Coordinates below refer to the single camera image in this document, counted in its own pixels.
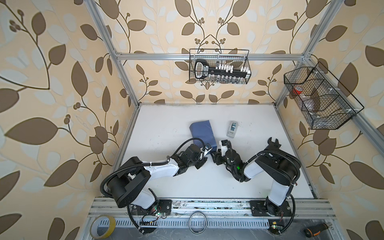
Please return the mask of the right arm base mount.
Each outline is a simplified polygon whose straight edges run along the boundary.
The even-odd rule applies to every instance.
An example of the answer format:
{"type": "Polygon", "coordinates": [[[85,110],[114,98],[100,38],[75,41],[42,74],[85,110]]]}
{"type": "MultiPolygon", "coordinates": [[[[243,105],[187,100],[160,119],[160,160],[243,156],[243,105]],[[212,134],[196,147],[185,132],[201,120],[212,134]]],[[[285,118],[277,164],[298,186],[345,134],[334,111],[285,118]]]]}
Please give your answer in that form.
{"type": "Polygon", "coordinates": [[[252,200],[249,201],[253,217],[291,217],[292,208],[287,201],[281,206],[276,206],[270,201],[252,200]]]}

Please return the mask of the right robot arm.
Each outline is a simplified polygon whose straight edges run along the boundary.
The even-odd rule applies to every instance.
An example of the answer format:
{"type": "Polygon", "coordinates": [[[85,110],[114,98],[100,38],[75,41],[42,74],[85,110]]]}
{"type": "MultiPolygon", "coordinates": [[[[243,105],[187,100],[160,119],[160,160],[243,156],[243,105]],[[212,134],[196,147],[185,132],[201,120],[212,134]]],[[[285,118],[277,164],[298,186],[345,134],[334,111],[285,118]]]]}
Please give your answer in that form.
{"type": "Polygon", "coordinates": [[[216,165],[224,165],[236,181],[248,182],[260,173],[267,173],[273,179],[266,204],[273,207],[283,205],[301,175],[301,163],[293,155],[280,149],[276,139],[268,139],[266,148],[248,161],[243,162],[240,155],[232,148],[229,140],[220,142],[220,149],[211,153],[216,165]]]}

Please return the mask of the orange handled screwdriver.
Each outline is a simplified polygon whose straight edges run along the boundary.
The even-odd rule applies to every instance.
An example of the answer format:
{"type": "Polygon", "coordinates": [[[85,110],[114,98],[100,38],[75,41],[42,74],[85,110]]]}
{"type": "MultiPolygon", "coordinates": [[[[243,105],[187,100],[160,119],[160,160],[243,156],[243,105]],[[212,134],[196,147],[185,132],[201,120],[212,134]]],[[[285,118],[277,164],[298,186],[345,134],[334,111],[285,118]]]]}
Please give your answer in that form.
{"type": "Polygon", "coordinates": [[[304,232],[304,235],[307,238],[312,238],[312,237],[315,237],[315,236],[319,235],[321,232],[329,229],[331,225],[332,224],[321,223],[321,224],[318,224],[318,225],[315,225],[315,226],[311,226],[311,227],[305,228],[303,230],[303,232],[304,232]]]}

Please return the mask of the blue wrapping paper sheet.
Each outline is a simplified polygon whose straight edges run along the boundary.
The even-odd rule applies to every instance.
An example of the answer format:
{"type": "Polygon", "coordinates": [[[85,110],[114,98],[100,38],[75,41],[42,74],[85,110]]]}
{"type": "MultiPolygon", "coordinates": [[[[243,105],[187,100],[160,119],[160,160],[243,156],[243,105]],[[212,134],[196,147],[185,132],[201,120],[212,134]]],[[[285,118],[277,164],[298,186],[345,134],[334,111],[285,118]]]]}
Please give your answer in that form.
{"type": "Polygon", "coordinates": [[[209,120],[192,123],[189,128],[193,138],[201,139],[205,145],[209,144],[212,151],[217,150],[216,139],[209,120]]]}

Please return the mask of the black adjustable wrench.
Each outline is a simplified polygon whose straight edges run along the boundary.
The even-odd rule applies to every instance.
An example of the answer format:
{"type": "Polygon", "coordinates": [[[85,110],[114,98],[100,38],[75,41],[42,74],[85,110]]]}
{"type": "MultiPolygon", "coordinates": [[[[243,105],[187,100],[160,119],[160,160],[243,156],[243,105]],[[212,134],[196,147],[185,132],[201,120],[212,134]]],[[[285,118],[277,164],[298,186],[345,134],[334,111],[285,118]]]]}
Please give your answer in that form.
{"type": "Polygon", "coordinates": [[[274,141],[272,137],[268,139],[268,146],[267,146],[268,150],[279,150],[280,147],[281,147],[281,144],[279,143],[278,139],[275,139],[274,141]]]}

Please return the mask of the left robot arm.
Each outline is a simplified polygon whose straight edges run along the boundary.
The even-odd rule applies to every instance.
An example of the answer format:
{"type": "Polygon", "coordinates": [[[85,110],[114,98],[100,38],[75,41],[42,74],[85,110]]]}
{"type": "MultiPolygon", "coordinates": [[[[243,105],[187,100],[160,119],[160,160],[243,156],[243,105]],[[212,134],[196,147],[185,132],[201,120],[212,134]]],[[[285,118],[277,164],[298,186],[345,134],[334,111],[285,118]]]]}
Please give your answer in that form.
{"type": "Polygon", "coordinates": [[[143,162],[132,157],[102,181],[100,191],[104,197],[114,199],[118,208],[136,205],[145,210],[153,209],[159,201],[152,190],[145,190],[146,184],[184,174],[190,167],[200,169],[212,149],[203,140],[191,138],[163,162],[143,162]]]}

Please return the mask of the black socket set holder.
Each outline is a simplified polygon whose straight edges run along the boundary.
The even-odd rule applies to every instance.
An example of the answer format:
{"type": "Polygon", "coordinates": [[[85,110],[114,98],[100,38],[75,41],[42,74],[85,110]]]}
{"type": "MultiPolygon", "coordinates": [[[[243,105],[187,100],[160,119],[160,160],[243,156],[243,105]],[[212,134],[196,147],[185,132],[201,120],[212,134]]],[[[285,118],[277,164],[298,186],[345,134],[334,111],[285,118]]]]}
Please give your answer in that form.
{"type": "Polygon", "coordinates": [[[216,79],[229,79],[246,80],[251,76],[251,70],[249,67],[241,67],[236,69],[233,65],[223,65],[221,63],[215,63],[212,66],[206,60],[196,60],[192,69],[196,79],[203,80],[205,78],[216,79]]]}

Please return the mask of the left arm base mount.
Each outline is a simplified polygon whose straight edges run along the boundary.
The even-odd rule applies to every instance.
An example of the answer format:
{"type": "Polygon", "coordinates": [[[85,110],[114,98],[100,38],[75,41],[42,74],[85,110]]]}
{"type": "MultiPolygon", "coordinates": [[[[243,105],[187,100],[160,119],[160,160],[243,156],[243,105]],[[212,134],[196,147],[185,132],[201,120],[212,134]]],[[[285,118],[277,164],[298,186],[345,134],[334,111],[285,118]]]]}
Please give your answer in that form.
{"type": "Polygon", "coordinates": [[[153,215],[165,217],[169,216],[172,211],[172,200],[170,199],[160,199],[155,201],[155,203],[148,209],[143,209],[140,206],[133,205],[131,211],[134,215],[144,216],[144,215],[153,215]]]}

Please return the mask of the yellow tape roll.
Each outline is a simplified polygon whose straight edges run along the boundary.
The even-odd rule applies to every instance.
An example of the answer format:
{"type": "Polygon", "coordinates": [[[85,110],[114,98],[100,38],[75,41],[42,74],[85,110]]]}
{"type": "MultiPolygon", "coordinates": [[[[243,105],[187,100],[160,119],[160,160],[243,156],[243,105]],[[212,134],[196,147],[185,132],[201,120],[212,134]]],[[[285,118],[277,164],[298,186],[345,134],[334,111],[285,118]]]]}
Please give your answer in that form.
{"type": "Polygon", "coordinates": [[[114,217],[101,215],[95,218],[90,227],[90,235],[95,240],[104,240],[115,231],[117,221],[114,217]]]}

